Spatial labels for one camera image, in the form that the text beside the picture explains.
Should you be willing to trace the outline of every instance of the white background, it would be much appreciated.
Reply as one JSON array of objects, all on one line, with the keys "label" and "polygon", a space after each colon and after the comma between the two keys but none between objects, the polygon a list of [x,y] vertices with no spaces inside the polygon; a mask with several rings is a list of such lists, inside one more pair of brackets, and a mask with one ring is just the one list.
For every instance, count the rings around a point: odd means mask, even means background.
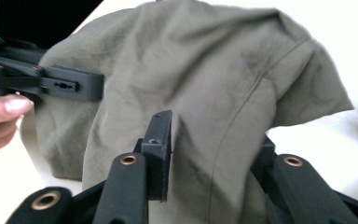
[{"label": "white background", "polygon": [[[145,1],[105,0],[86,20]],[[276,7],[302,24],[336,63],[355,110],[296,127],[277,128],[268,136],[277,152],[310,161],[327,183],[358,200],[358,1],[206,1],[212,5]],[[18,136],[0,150],[0,223],[26,196],[48,185],[30,161]]]}]

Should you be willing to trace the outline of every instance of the olive green fabric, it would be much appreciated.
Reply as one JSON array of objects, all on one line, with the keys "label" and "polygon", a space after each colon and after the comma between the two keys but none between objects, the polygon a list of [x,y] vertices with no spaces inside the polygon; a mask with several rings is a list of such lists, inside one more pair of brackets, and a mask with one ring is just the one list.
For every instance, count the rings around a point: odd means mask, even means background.
[{"label": "olive green fabric", "polygon": [[149,3],[92,21],[40,63],[54,64],[105,75],[100,103],[36,102],[52,173],[84,189],[173,111],[168,202],[150,203],[151,223],[265,223],[249,173],[265,132],[351,109],[325,50],[276,9]]}]

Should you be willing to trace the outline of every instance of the fabric seam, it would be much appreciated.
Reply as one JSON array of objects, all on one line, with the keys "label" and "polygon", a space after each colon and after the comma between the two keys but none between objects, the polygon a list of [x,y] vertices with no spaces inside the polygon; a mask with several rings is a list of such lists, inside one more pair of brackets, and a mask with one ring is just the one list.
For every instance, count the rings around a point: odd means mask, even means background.
[{"label": "fabric seam", "polygon": [[284,58],[286,58],[287,56],[292,54],[296,49],[298,49],[300,46],[302,46],[304,43],[306,43],[308,41],[310,41],[310,38],[305,38],[302,41],[300,41],[298,44],[294,45],[291,49],[289,49],[286,53],[284,53],[283,56],[278,58],[278,60],[275,63],[272,63],[270,67],[268,67],[264,72],[260,73],[260,75],[257,76],[254,85],[252,86],[250,91],[245,94],[245,96],[243,97],[242,103],[240,104],[239,108],[237,109],[237,112],[234,114],[234,116],[228,123],[228,126],[226,127],[226,130],[223,133],[223,137],[219,141],[217,150],[215,151],[215,153],[213,155],[213,166],[212,166],[211,177],[210,177],[210,181],[209,181],[208,189],[207,189],[207,211],[206,211],[206,217],[205,217],[206,223],[211,223],[211,206],[212,206],[211,201],[212,201],[212,191],[213,191],[213,177],[214,177],[217,155],[219,154],[219,151],[221,150],[221,146],[223,145],[223,142],[227,137],[229,129],[231,128],[232,124],[234,123],[235,119],[240,114],[240,112],[245,108],[246,104],[248,103],[249,99],[252,97],[253,93],[257,89],[257,87],[260,84],[263,77],[270,70],[272,70],[281,60],[283,60]]}]

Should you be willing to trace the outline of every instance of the black plastic clip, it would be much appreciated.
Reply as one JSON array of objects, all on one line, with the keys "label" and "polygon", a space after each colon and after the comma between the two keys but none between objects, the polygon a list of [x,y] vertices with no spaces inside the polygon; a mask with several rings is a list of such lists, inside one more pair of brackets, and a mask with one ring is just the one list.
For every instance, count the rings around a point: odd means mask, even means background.
[{"label": "black plastic clip", "polygon": [[103,75],[57,65],[43,68],[0,57],[0,96],[15,91],[99,101],[103,98]]}]

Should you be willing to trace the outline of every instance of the fingernail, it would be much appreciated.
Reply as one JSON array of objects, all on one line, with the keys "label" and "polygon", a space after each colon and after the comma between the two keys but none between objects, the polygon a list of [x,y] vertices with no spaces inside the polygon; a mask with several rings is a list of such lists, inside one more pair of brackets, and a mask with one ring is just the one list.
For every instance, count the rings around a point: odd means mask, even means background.
[{"label": "fingernail", "polygon": [[34,102],[28,99],[13,99],[5,102],[5,110],[7,113],[16,113],[31,108],[33,104]]}]

